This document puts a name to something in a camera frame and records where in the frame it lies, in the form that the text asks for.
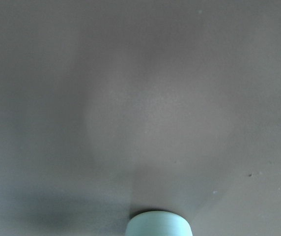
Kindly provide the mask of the green plastic cup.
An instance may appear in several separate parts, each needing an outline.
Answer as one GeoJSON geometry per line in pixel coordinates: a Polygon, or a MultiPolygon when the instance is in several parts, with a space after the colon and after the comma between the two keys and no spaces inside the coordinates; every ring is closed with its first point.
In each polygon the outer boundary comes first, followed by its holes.
{"type": "Polygon", "coordinates": [[[168,211],[147,211],[127,224],[126,236],[192,236],[190,224],[182,216],[168,211]]]}

